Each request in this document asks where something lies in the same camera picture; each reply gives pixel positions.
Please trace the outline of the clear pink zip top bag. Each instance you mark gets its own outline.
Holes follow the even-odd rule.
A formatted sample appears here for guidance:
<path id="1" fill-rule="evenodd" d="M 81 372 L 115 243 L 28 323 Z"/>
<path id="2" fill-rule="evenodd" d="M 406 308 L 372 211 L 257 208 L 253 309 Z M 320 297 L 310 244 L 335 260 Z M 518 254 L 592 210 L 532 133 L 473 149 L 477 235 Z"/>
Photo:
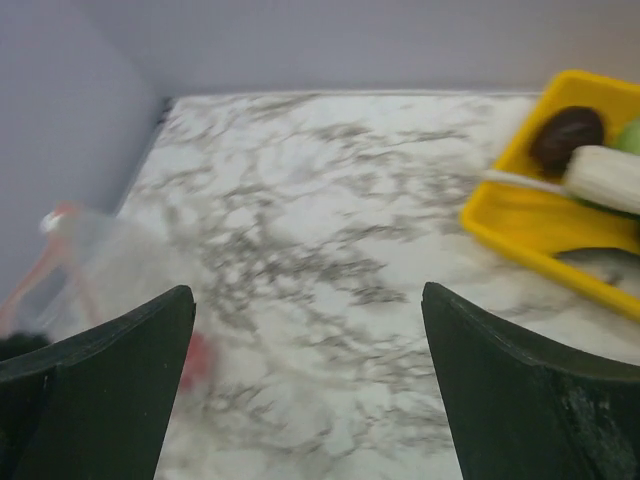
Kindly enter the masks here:
<path id="1" fill-rule="evenodd" d="M 61 204 L 40 230 L 41 257 L 1 305 L 4 338 L 61 341 L 195 283 L 190 262 L 135 222 Z"/>

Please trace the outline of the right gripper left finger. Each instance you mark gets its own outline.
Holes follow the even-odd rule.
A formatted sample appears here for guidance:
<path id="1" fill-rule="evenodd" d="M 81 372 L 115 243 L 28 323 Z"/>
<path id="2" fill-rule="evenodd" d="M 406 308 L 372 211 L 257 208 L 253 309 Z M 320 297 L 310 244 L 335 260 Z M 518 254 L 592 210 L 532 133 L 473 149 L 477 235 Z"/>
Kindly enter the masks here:
<path id="1" fill-rule="evenodd" d="M 177 286 L 62 341 L 2 339 L 2 478 L 153 478 L 194 321 Z"/>

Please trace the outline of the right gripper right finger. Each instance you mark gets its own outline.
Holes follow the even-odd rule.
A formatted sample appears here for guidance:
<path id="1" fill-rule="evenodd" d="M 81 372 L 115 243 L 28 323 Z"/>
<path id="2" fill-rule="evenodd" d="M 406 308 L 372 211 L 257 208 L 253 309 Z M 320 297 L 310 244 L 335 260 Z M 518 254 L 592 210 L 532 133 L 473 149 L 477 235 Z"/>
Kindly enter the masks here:
<path id="1" fill-rule="evenodd" d="M 636 479 L 639 368 L 425 284 L 421 310 L 466 479 Z"/>

